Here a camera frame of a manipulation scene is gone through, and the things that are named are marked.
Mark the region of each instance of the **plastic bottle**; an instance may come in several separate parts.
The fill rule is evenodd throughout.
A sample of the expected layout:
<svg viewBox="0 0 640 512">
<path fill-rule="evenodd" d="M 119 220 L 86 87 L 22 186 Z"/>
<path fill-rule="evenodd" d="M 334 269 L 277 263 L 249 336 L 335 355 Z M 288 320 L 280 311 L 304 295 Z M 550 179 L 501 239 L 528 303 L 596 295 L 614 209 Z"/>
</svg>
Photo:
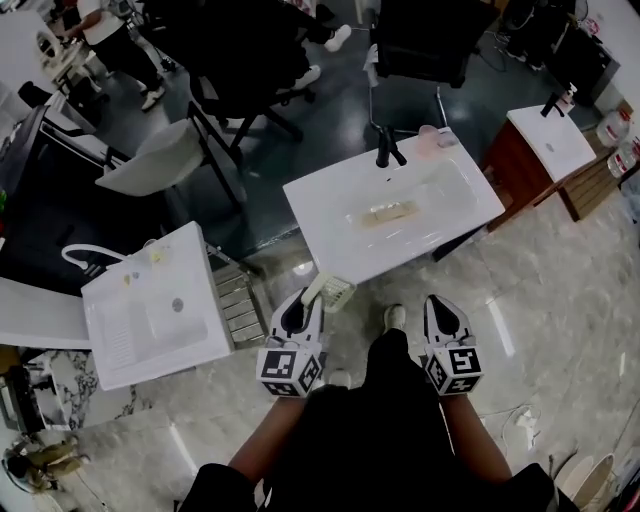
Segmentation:
<svg viewBox="0 0 640 512">
<path fill-rule="evenodd" d="M 598 139 L 607 148 L 620 144 L 629 134 L 631 117 L 624 110 L 614 110 L 596 128 Z"/>
<path fill-rule="evenodd" d="M 620 178 L 640 159 L 640 140 L 636 137 L 632 142 L 623 142 L 618 150 L 609 157 L 607 166 L 611 174 Z"/>
</svg>

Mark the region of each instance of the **shoe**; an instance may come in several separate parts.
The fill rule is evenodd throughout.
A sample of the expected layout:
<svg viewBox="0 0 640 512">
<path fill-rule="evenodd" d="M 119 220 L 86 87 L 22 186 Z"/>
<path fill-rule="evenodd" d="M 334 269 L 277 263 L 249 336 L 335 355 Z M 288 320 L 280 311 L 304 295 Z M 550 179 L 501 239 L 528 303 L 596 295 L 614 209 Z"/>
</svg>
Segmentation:
<svg viewBox="0 0 640 512">
<path fill-rule="evenodd" d="M 328 382 L 331 386 L 351 389 L 351 374 L 343 369 L 335 370 L 329 375 Z"/>
<path fill-rule="evenodd" d="M 544 69 L 544 64 L 542 62 L 540 62 L 540 63 L 536 62 L 535 64 L 533 62 L 527 62 L 527 64 L 534 71 L 540 71 L 541 69 Z"/>
<path fill-rule="evenodd" d="M 147 112 L 148 110 L 151 110 L 151 107 L 158 103 L 158 100 L 164 96 L 165 92 L 166 91 L 162 86 L 158 87 L 155 91 L 149 91 L 146 99 L 144 100 L 144 104 L 142 105 L 142 111 Z"/>
<path fill-rule="evenodd" d="M 324 43 L 324 47 L 331 53 L 337 52 L 342 48 L 342 44 L 349 39 L 351 35 L 351 27 L 349 25 L 342 25 L 338 30 L 333 33 L 333 37 Z"/>
<path fill-rule="evenodd" d="M 389 306 L 384 311 L 384 332 L 389 329 L 404 329 L 404 324 L 407 323 L 407 310 L 404 309 L 402 304 L 394 304 Z"/>
<path fill-rule="evenodd" d="M 516 55 L 515 53 L 511 53 L 507 48 L 504 49 L 504 53 L 507 54 L 507 57 L 511 57 L 512 59 L 516 59 L 520 62 L 527 62 L 527 57 L 524 55 L 524 53 Z"/>
<path fill-rule="evenodd" d="M 321 74 L 322 74 L 322 70 L 320 69 L 320 66 L 317 66 L 316 64 L 314 64 L 309 68 L 309 70 L 304 75 L 302 75 L 300 78 L 296 80 L 296 84 L 293 86 L 293 90 L 299 91 L 300 89 L 304 89 L 309 84 L 312 84 L 318 78 L 320 78 Z"/>
</svg>

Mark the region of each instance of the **metal frame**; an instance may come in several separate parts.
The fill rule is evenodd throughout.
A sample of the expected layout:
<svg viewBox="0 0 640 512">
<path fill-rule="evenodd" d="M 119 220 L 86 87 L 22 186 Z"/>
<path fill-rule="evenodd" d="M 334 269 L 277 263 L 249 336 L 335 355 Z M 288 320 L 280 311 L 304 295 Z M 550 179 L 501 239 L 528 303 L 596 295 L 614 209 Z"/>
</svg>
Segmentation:
<svg viewBox="0 0 640 512">
<path fill-rule="evenodd" d="M 373 119 L 373 87 L 369 84 L 369 124 L 371 127 L 377 132 L 382 131 L 382 126 L 375 122 Z M 436 103 L 438 104 L 438 110 L 440 111 L 440 120 L 442 121 L 443 128 L 447 128 L 449 123 L 447 122 L 447 114 L 444 110 L 444 105 L 442 104 L 442 96 L 440 95 L 440 84 L 436 87 L 435 93 Z M 418 135 L 416 130 L 401 130 L 398 128 L 393 129 L 394 132 L 400 133 L 403 135 Z"/>
</svg>

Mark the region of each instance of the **chair wheel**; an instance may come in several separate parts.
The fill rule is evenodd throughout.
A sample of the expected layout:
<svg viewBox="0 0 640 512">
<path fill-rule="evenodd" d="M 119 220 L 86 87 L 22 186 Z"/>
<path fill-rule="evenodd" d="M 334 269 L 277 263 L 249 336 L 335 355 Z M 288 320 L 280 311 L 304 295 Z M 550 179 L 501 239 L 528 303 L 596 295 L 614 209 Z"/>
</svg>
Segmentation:
<svg viewBox="0 0 640 512">
<path fill-rule="evenodd" d="M 176 63 L 170 60 L 162 60 L 162 68 L 165 71 L 170 71 L 170 72 L 174 72 L 177 68 L 176 68 Z"/>
</svg>

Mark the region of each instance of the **soap bar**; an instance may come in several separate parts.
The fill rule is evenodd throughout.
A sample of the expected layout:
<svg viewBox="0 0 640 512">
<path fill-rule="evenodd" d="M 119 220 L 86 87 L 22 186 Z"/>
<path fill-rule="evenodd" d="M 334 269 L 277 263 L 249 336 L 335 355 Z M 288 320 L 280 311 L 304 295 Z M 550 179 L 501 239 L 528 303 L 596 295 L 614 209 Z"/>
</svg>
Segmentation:
<svg viewBox="0 0 640 512">
<path fill-rule="evenodd" d="M 419 212 L 415 201 L 403 201 L 379 208 L 376 211 L 367 212 L 362 216 L 362 225 L 365 228 L 373 228 L 402 217 L 408 217 Z"/>
</svg>

